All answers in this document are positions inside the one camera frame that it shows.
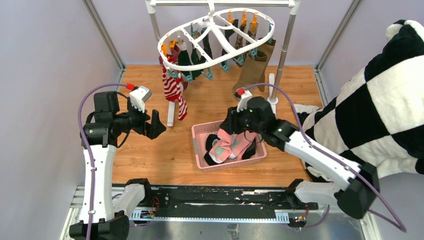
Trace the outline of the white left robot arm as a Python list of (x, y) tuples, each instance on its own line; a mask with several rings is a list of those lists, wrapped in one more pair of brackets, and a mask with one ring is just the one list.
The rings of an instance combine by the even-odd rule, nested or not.
[(130, 216), (135, 208), (153, 201), (146, 178), (130, 179), (113, 202), (112, 175), (118, 138), (134, 131), (150, 140), (166, 131), (159, 112), (149, 114), (145, 104), (152, 92), (137, 87), (129, 93), (127, 111), (121, 113), (118, 92), (104, 91), (93, 96), (94, 120), (80, 125), (85, 166), (84, 199), (79, 221), (69, 227), (75, 240), (125, 240), (130, 231)]

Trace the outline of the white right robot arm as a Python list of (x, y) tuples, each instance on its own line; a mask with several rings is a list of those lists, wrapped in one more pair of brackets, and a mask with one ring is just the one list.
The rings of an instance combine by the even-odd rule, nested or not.
[(229, 135), (257, 133), (269, 146), (300, 158), (330, 179), (329, 182), (294, 180), (290, 185), (293, 190), (285, 195), (286, 204), (292, 209), (304, 203), (337, 205), (348, 216), (362, 219), (380, 196), (375, 166), (341, 157), (304, 136), (296, 125), (276, 118), (270, 103), (261, 96), (229, 107), (220, 128)]

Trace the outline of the red white striped sock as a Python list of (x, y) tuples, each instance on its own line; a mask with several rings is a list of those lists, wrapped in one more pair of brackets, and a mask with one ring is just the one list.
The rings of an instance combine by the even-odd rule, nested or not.
[(184, 81), (179, 80), (177, 85), (177, 99), (178, 99), (178, 120), (182, 121), (187, 116), (188, 105), (184, 97)]
[(181, 83), (180, 78), (173, 78), (167, 71), (164, 65), (160, 65), (162, 68), (162, 83), (164, 90), (164, 97), (170, 102), (175, 102), (179, 99), (181, 93)]

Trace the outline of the pink sock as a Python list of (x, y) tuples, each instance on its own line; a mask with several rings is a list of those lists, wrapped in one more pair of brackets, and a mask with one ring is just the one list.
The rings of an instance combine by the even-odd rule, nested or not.
[(242, 160), (242, 155), (246, 149), (252, 144), (252, 142), (257, 139), (256, 133), (244, 132), (235, 136), (235, 141), (232, 144), (233, 153), (236, 156), (235, 159)]
[(223, 129), (219, 129), (217, 132), (217, 136), (219, 140), (216, 142), (216, 144), (211, 148), (209, 151), (209, 156), (213, 160), (214, 163), (222, 164), (225, 162), (228, 158), (234, 159), (236, 156), (233, 153), (233, 146), (232, 144), (235, 142), (236, 135), (235, 134), (228, 134)]

